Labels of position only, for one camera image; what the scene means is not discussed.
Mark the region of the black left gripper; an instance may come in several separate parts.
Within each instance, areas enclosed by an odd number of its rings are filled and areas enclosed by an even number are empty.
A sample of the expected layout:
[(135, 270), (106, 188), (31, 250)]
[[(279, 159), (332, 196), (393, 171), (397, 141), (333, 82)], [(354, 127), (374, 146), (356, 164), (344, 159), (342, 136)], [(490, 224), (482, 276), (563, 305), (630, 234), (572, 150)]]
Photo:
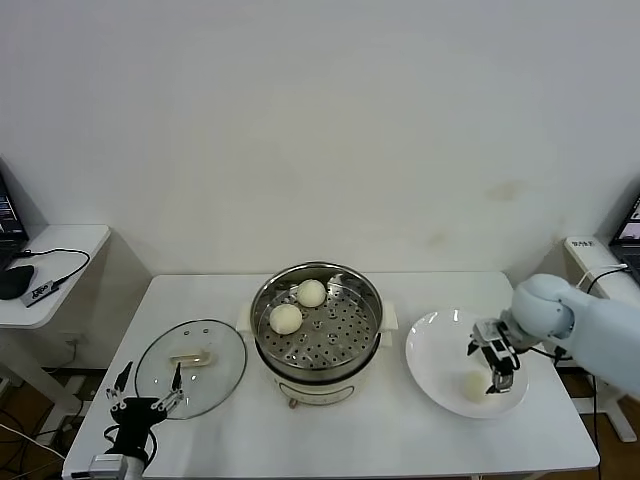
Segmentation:
[(157, 397), (127, 397), (127, 388), (133, 362), (129, 361), (117, 375), (114, 384), (106, 389), (111, 403), (110, 414), (117, 425), (117, 434), (110, 452), (121, 455), (145, 455), (151, 428), (163, 421), (160, 410), (174, 410), (184, 399), (181, 363), (176, 364), (169, 392)]

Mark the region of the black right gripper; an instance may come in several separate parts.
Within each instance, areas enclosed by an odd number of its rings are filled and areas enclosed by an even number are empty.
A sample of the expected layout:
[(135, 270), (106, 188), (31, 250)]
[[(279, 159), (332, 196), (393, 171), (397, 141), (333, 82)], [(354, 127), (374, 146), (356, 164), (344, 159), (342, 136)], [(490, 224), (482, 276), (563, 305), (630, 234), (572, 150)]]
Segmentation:
[(492, 395), (509, 392), (514, 372), (520, 369), (520, 360), (506, 323), (497, 319), (476, 322), (466, 355), (471, 356), (478, 349), (491, 369), (491, 383), (485, 393)]

